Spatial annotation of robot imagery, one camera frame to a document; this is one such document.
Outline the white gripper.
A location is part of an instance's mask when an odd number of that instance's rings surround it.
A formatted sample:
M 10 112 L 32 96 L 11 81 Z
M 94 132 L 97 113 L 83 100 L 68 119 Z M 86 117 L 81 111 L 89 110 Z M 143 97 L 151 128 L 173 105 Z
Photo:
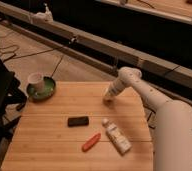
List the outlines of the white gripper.
M 113 98 L 119 95 L 125 89 L 125 85 L 120 79 L 115 79 L 110 83 L 109 87 L 105 90 L 104 96 L 112 96 Z

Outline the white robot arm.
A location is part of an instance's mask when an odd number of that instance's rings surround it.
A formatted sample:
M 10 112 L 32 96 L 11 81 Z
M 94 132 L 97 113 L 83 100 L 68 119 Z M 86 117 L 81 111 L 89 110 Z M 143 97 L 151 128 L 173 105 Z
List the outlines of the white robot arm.
M 104 99 L 113 100 L 132 87 L 156 113 L 153 171 L 192 171 L 192 107 L 173 100 L 141 77 L 139 69 L 122 67 Z

